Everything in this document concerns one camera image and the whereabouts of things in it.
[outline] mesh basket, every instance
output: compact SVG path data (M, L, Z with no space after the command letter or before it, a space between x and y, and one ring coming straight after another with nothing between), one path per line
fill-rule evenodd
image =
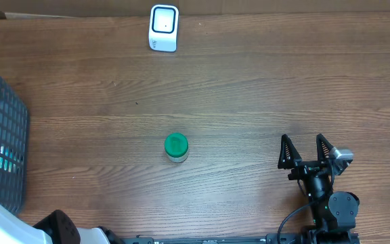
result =
M0 204L13 214L24 203L28 129L25 104L0 77Z

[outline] green lid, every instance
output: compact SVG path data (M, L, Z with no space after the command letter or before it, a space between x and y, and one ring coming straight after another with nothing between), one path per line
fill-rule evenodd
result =
M180 133L172 133L165 140L165 151L170 157L182 157L188 149L188 139Z

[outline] jar with green lid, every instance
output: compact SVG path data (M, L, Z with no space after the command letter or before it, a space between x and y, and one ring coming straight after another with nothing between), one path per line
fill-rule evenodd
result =
M172 133L165 140L165 152L169 160L175 163L181 163L188 158L189 143L183 134Z

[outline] wood grain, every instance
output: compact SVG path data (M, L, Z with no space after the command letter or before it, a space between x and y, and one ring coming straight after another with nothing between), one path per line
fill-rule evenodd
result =
M179 25L166 54L143 17L0 21L0 75L31 113L20 217L62 209L122 237L276 232L305 202L276 169L280 136L310 160L323 133L355 153L335 189L360 197L362 243L390 242L390 13ZM182 164L163 152L174 131L190 141Z

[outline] white rectangular object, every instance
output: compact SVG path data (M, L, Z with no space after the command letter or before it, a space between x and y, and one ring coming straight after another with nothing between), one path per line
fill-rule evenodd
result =
M155 5L150 13L148 43L153 50L175 52L179 10L172 5Z

